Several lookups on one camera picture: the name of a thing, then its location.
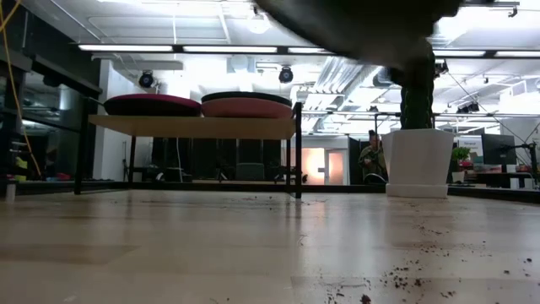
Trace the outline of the light pink plate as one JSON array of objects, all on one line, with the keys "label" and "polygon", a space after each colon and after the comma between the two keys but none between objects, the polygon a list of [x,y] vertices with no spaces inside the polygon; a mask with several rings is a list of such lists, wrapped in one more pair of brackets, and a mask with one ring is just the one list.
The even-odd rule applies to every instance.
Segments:
[{"label": "light pink plate", "polygon": [[291,106],[258,98],[220,98],[201,106],[205,117],[291,118]]}]

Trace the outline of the dark teal plate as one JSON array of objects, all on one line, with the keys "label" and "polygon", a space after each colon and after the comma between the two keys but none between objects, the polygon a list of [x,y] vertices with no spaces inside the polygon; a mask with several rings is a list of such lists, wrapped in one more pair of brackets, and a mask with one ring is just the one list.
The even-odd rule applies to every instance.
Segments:
[{"label": "dark teal plate", "polygon": [[271,95],[259,92],[247,92],[247,91],[223,91],[208,94],[202,97],[201,102],[205,103],[211,100],[223,99],[223,98],[255,98],[261,100],[270,100],[277,103],[292,107],[292,101],[283,98],[279,95]]}]

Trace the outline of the magenta plate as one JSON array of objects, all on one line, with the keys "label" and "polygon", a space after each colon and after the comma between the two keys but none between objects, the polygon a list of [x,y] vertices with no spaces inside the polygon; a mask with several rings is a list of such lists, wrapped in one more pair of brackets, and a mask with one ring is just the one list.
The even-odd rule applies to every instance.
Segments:
[{"label": "magenta plate", "polygon": [[158,107],[163,109],[193,109],[199,111],[201,104],[197,101],[173,95],[162,94],[129,94],[118,95],[104,103],[106,108],[146,108]]}]

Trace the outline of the dark grey plate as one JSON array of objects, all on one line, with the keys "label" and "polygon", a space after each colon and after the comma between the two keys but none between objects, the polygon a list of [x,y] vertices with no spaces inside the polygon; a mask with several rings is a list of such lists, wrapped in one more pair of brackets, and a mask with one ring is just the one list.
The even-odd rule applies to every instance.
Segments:
[{"label": "dark grey plate", "polygon": [[464,0],[254,0],[302,39],[341,57],[405,68],[427,57],[435,23]]}]

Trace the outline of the wooden shelf with black legs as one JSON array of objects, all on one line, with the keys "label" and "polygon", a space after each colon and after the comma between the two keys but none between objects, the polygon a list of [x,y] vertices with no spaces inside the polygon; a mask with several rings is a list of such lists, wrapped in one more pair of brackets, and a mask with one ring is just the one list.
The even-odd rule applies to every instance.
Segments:
[{"label": "wooden shelf with black legs", "polygon": [[295,175],[285,174],[285,183],[279,184],[238,184],[229,183],[208,186],[209,191],[232,192],[285,192],[296,199],[303,194],[302,163],[302,107],[300,102],[294,104],[290,118],[240,118],[240,117],[153,117],[153,116],[109,116],[89,112],[89,104],[100,102],[88,97],[84,100],[81,117],[80,138],[78,141],[77,169],[75,174],[74,193],[79,195],[83,188],[84,164],[86,152],[86,135],[89,125],[111,129],[131,137],[128,178],[125,182],[107,182],[106,186],[117,190],[186,190],[200,191],[201,184],[174,182],[170,185],[151,185],[133,180],[134,158],[137,138],[192,138],[192,139],[261,139],[283,140],[286,142],[286,170],[291,169],[291,161],[295,161]]}]

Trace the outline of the person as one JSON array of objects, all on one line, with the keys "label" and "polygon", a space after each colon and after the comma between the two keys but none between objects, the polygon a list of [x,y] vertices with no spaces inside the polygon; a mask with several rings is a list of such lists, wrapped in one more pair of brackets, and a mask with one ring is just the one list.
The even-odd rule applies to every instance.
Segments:
[{"label": "person", "polygon": [[369,145],[362,149],[358,160],[363,173],[364,184],[383,183],[387,181],[387,169],[384,151],[379,135],[369,131]]}]

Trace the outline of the long ceiling light bar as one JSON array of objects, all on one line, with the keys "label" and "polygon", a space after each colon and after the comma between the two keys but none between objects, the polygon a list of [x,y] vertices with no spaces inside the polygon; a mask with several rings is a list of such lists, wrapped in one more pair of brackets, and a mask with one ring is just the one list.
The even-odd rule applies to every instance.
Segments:
[{"label": "long ceiling light bar", "polygon": [[[171,54],[264,54],[335,56],[335,53],[312,46],[233,46],[233,45],[129,45],[129,44],[79,44],[84,52],[107,53],[171,53]],[[437,57],[461,59],[540,59],[540,49],[434,49]]]}]

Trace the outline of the white hexagonal plant pot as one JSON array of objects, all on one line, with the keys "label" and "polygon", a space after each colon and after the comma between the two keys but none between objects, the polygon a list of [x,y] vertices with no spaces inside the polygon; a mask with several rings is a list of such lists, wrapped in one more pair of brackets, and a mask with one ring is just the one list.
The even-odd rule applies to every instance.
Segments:
[{"label": "white hexagonal plant pot", "polygon": [[454,135],[437,129],[397,130],[381,137],[388,182],[396,198],[446,198]]}]

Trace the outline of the green cactus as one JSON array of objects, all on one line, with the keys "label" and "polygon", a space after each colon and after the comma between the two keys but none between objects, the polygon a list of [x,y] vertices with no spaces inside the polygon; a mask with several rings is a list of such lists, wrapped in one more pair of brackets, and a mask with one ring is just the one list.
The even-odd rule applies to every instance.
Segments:
[{"label": "green cactus", "polygon": [[401,129],[432,128],[435,54],[426,41],[423,52],[408,62],[402,76]]}]

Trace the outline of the small green potted plant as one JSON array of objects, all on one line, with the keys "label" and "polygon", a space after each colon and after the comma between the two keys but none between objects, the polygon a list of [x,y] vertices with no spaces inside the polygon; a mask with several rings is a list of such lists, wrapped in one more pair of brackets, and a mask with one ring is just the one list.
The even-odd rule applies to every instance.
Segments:
[{"label": "small green potted plant", "polygon": [[454,184],[463,183],[465,171],[460,164],[469,158],[470,149],[467,147],[456,147],[451,154],[451,181]]}]

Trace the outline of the black office monitor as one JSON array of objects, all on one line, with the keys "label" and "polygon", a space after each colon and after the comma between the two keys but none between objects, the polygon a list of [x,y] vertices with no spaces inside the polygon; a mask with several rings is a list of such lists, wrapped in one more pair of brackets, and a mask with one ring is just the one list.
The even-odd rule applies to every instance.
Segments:
[{"label": "black office monitor", "polygon": [[482,149],[485,165],[516,165],[515,138],[511,135],[483,134]]}]

